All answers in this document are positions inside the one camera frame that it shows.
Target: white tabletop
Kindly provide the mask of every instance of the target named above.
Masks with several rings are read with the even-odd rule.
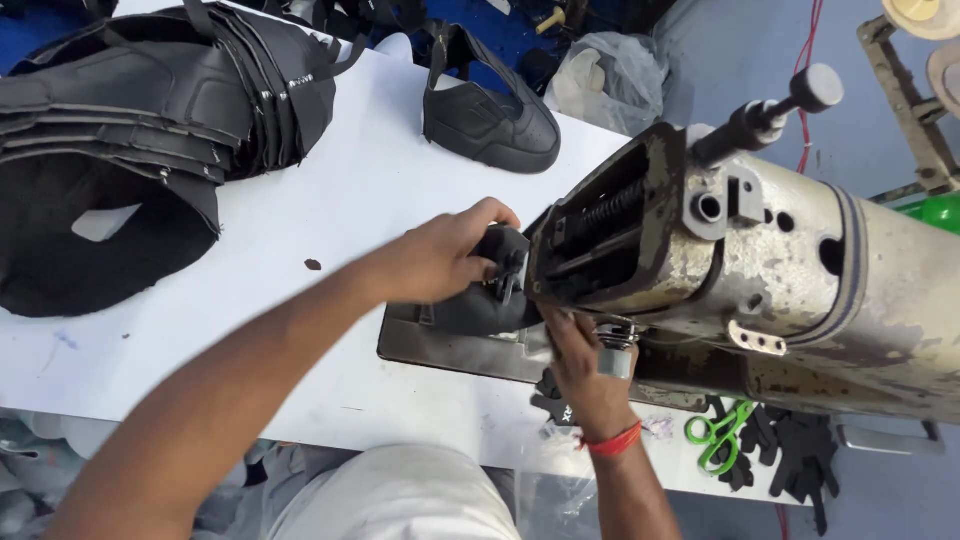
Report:
[[[176,4],[121,2],[118,14]],[[365,52],[337,78],[334,120],[303,164],[219,188],[221,240],[157,286],[71,319],[0,310],[0,406],[122,420],[185,361],[349,260],[486,196],[529,223],[628,140],[557,115],[563,147],[549,170],[526,176],[491,168],[424,140],[426,76],[424,68]],[[309,258],[323,270],[308,270]],[[382,360],[382,318],[380,307],[361,319],[262,436],[354,450],[437,444],[483,465],[515,468],[522,444],[547,418],[529,405],[533,386]],[[737,493],[698,470],[704,447],[683,434],[691,414],[635,409],[648,420],[673,420],[667,437],[646,444],[665,488],[792,501],[769,498],[775,468],[755,459],[756,487]],[[542,469],[565,470],[549,463]]]

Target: person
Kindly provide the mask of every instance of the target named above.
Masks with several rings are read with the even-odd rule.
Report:
[[[206,496],[318,358],[360,317],[384,302],[439,302],[492,276],[495,263],[468,256],[491,222],[520,225],[510,209],[490,198],[462,213],[438,216],[183,365],[86,464],[43,538],[189,538]],[[549,306],[540,311],[559,353],[557,383],[590,447],[633,428],[638,432],[629,383],[597,374],[600,344],[590,318]],[[679,539],[650,460],[638,438],[633,441],[616,455],[591,451],[602,535]],[[311,481],[267,537],[517,539],[519,534],[477,464],[449,450],[394,446],[367,451]]]

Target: green bottle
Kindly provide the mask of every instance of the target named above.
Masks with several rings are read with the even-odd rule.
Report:
[[[927,225],[960,234],[960,191],[927,197],[895,210]]]

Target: green scissors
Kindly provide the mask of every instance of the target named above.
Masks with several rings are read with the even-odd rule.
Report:
[[[750,415],[754,413],[754,405],[754,402],[736,402],[730,414],[719,423],[714,423],[706,416],[694,416],[686,423],[686,440],[693,444],[709,445],[707,449],[704,450],[703,455],[700,456],[700,460],[697,461],[701,469],[716,477],[733,468],[736,457],[740,454],[740,447],[736,445],[736,432],[740,429],[740,426],[743,426],[743,423],[750,418]],[[706,426],[707,436],[698,437],[693,434],[693,426],[697,423],[703,423]],[[732,423],[732,425],[727,430],[727,433],[717,438],[717,431],[730,423]],[[730,457],[727,458],[727,462],[720,465],[717,469],[708,469],[707,464],[710,462],[710,458],[720,450],[720,447],[722,447],[726,441],[730,441],[731,447]]]

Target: stack of shoe uppers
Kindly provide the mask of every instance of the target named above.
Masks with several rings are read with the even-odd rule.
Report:
[[[0,79],[0,307],[113,306],[220,235],[215,188],[300,163],[333,118],[339,43],[221,4],[98,22]],[[89,210],[135,209],[112,236]]]

